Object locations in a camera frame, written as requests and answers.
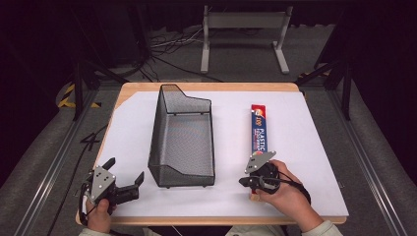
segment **sleeve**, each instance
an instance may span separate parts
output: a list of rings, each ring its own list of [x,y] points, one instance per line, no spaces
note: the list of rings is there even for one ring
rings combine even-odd
[[[301,235],[302,236],[341,236],[342,234],[333,223],[326,220],[321,225],[317,226],[316,228],[306,233],[302,233]]]
[[[111,236],[110,234],[100,233],[88,228],[84,228],[79,236]]]

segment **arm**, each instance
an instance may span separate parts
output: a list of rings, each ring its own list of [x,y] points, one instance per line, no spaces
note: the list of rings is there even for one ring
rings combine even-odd
[[[280,172],[288,175],[293,181],[301,183],[301,181],[287,169],[284,162],[271,160],[270,163],[274,164]],[[284,175],[281,175],[281,178],[288,180]],[[323,221],[298,189],[291,187],[288,184],[281,183],[279,190],[273,195],[262,190],[257,190],[257,194],[262,201],[273,205],[280,212],[294,219],[303,232],[303,236],[341,235],[331,222]],[[335,231],[338,234],[326,234],[331,228],[335,228]]]
[[[86,201],[89,223],[80,236],[110,236],[111,218],[107,212],[108,206],[107,199],[101,200],[96,208],[89,200]]]

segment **metal mesh tray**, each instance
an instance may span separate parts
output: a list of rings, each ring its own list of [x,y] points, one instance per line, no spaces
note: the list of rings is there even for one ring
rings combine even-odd
[[[214,184],[210,100],[160,87],[148,168],[159,187]]]

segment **wooden table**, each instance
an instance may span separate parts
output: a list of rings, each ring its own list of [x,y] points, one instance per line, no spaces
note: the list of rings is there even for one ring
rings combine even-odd
[[[244,108],[246,107],[246,101],[241,100],[245,99],[249,99],[248,102],[252,102],[252,100],[254,102],[264,101],[267,104],[269,150],[278,148],[276,157],[286,162],[291,171],[303,180],[312,196],[312,206],[324,219],[329,219],[334,223],[345,222],[348,212],[329,166],[328,158],[308,112],[304,97],[297,86],[291,83],[176,83],[187,95],[196,96],[196,94],[200,94],[205,96],[203,98],[212,95],[216,180],[214,186],[205,188],[158,188],[147,167],[147,151],[149,151],[155,107],[150,109],[149,112],[135,110],[138,107],[142,106],[142,109],[144,109],[147,106],[150,102],[147,101],[147,97],[153,96],[154,104],[156,104],[156,91],[159,91],[160,85],[162,84],[129,83],[122,87],[110,125],[97,156],[96,164],[100,165],[107,161],[109,157],[116,157],[116,164],[109,171],[116,175],[116,184],[119,187],[133,184],[139,173],[142,171],[146,173],[145,182],[139,189],[140,198],[120,205],[112,215],[114,224],[242,225],[295,223],[268,204],[251,202],[249,200],[250,189],[243,188],[238,183],[238,179],[245,176],[243,170],[250,155],[250,122],[247,124],[246,131],[246,121],[250,118],[251,104],[248,103],[247,105],[248,117],[246,115],[241,117],[240,114],[246,114],[246,109],[241,111],[242,109],[239,108],[241,105],[228,106],[226,108],[227,112],[231,111],[233,115],[227,116],[227,119],[234,119],[234,122],[223,121],[222,119],[226,119],[226,116],[223,115],[224,111],[220,110],[227,101],[225,98],[219,98],[220,101],[216,100],[216,97],[220,96],[230,99],[238,97],[236,104],[245,102]],[[260,98],[252,99],[251,96],[254,96],[254,94],[259,95]],[[288,101],[288,97],[297,97],[294,99],[298,100],[297,102],[301,105],[293,106],[289,101],[272,100],[273,97],[284,97],[286,101]],[[279,107],[279,104],[286,106],[284,113],[274,111],[275,107]],[[303,110],[302,112],[305,113],[306,118],[297,115],[287,117],[288,122],[278,122],[280,118],[276,114],[290,116],[291,110],[294,110],[294,112]],[[221,130],[224,129],[221,124],[224,122],[227,122],[225,127],[229,127],[230,130],[220,134]],[[291,122],[297,122],[297,124],[294,126],[290,124]],[[138,124],[135,125],[135,128],[129,127],[132,123]],[[233,128],[238,124],[245,128]],[[285,135],[285,140],[277,140],[280,139],[279,136],[282,136],[283,132],[298,134],[299,132],[296,131],[299,129],[298,126],[303,127],[307,133],[300,134],[300,137],[308,136],[309,139],[303,141],[303,138],[301,138],[299,141],[300,147],[291,147],[286,143],[292,142],[291,135]],[[285,131],[285,127],[288,127],[291,131]],[[230,139],[224,138],[228,134],[231,135]],[[230,142],[227,146],[224,144],[225,139]],[[246,143],[248,152],[246,152],[245,147],[240,148],[240,146],[245,146]],[[301,153],[307,151],[310,154],[309,147],[317,149],[318,154],[314,159],[307,156],[306,153]],[[312,165],[315,164],[319,165],[317,166],[319,171],[311,169]]]

